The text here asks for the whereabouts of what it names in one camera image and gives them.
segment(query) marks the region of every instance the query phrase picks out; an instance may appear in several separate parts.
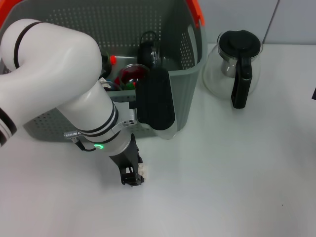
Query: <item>white tabletop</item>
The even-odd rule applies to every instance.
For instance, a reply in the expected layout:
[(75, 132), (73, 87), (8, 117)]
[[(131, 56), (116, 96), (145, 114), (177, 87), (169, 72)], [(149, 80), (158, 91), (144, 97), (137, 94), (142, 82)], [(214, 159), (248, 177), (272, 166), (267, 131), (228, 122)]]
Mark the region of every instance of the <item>white tabletop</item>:
[(101, 152), (21, 129), (0, 149), (0, 236), (315, 237), (315, 55), (265, 45), (243, 110), (199, 80), (174, 139), (137, 140), (149, 170), (139, 187)]

